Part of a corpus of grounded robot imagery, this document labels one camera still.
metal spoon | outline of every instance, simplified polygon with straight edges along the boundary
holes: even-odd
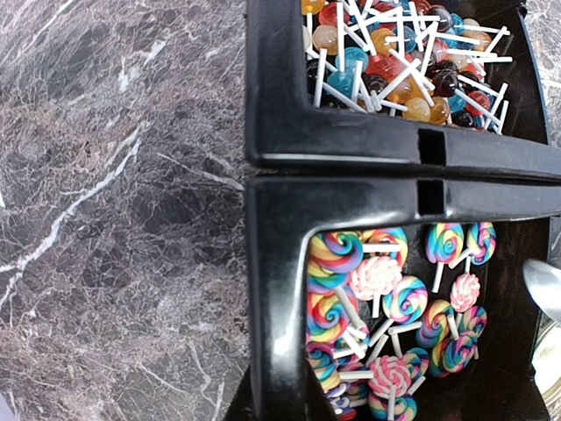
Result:
[[[561,270],[538,260],[527,260],[524,282],[536,304],[553,321],[561,324]]]

lollipop stick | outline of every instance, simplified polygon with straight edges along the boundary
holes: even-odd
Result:
[[[389,329],[389,326],[391,326],[394,323],[394,321],[389,318],[388,320],[386,320],[382,326],[380,326],[380,328],[374,333],[374,335],[370,338],[370,344],[369,346],[373,346],[376,342],[378,342],[378,339],[380,339],[382,337],[382,335],[384,333],[386,333],[387,329]]]
[[[382,334],[380,340],[378,341],[378,343],[376,344],[376,346],[374,347],[374,349],[372,350],[372,353],[370,354],[370,356],[368,357],[368,360],[366,360],[366,366],[368,367],[370,364],[372,364],[374,362],[374,360],[376,360],[378,358],[378,355],[380,355],[380,353],[382,352],[382,348],[384,347],[384,345],[386,344],[387,340],[389,339],[389,336]]]
[[[454,315],[449,314],[448,316],[446,316],[446,318],[448,319],[448,326],[450,327],[452,338],[454,340],[458,340],[459,339],[458,326],[456,325],[456,320],[454,319]]]
[[[319,107],[322,102],[323,77],[325,76],[325,62],[327,60],[327,49],[319,50],[319,62],[317,63],[316,89],[314,91],[314,106]]]
[[[374,293],[372,300],[372,318],[378,318],[380,316],[380,294]]]
[[[392,384],[392,386],[389,388],[389,399],[387,401],[387,421],[394,421],[396,391],[397,388]]]
[[[392,335],[392,344],[394,345],[395,356],[397,358],[403,358],[403,352],[401,351],[400,337],[397,335],[397,333],[394,333]]]
[[[360,359],[366,357],[366,353],[362,350],[360,345],[357,343],[357,340],[348,331],[343,332],[343,339]]]
[[[413,395],[417,389],[419,389],[421,387],[421,385],[424,383],[424,381],[427,380],[427,378],[422,375],[421,377],[419,377],[415,383],[413,383],[411,386],[409,386],[409,389],[407,391],[408,395]]]
[[[432,283],[432,292],[438,294],[440,289],[440,281],[442,281],[442,273],[444,271],[444,264],[439,261],[437,263],[437,273],[435,274],[435,281]]]

gray marble surface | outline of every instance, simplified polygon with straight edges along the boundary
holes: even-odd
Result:
[[[561,5],[529,1],[558,144]],[[0,392],[216,420],[248,362],[242,0],[0,0]]]

black plastic tray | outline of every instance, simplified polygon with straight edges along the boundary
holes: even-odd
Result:
[[[242,402],[252,402],[252,410],[245,414],[258,420],[311,420],[316,414],[322,414],[318,419],[335,419],[332,413],[325,417],[330,407],[315,377],[306,375],[304,270],[312,235],[403,226],[413,251],[406,272],[431,283],[434,268],[417,255],[422,254],[423,231],[415,226],[493,221],[497,250],[479,273],[483,290],[478,303],[489,315],[480,339],[480,359],[460,375],[425,382],[415,393],[420,409],[416,419],[549,419],[531,367],[540,312],[523,285],[521,268],[529,258],[547,259],[547,217],[561,212],[561,187],[264,177],[248,187],[246,200],[252,398],[245,385],[246,392],[238,394],[234,407],[247,408]],[[457,275],[445,270],[441,296],[446,296]],[[236,416],[231,411],[229,419],[251,419]],[[368,414],[359,419],[371,418]]]
[[[300,0],[248,0],[247,159],[261,168],[391,168],[417,175],[560,179],[561,151],[548,147],[541,83],[524,24],[525,4],[432,3],[511,31],[495,51],[515,61],[491,67],[486,79],[495,89],[503,82],[509,85],[505,136],[314,108],[306,93]]]

pink swirl lollipop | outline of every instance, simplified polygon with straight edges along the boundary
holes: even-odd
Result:
[[[352,271],[349,286],[362,301],[373,300],[372,317],[380,315],[380,298],[392,292],[401,280],[401,267],[388,256],[377,256],[363,260]]]
[[[403,396],[411,386],[411,376],[407,364],[397,357],[384,355],[370,365],[374,377],[368,382],[372,392],[389,399],[390,388],[395,388],[395,397]]]
[[[450,303],[458,313],[471,309],[479,297],[479,278],[471,274],[460,275],[452,284]]]

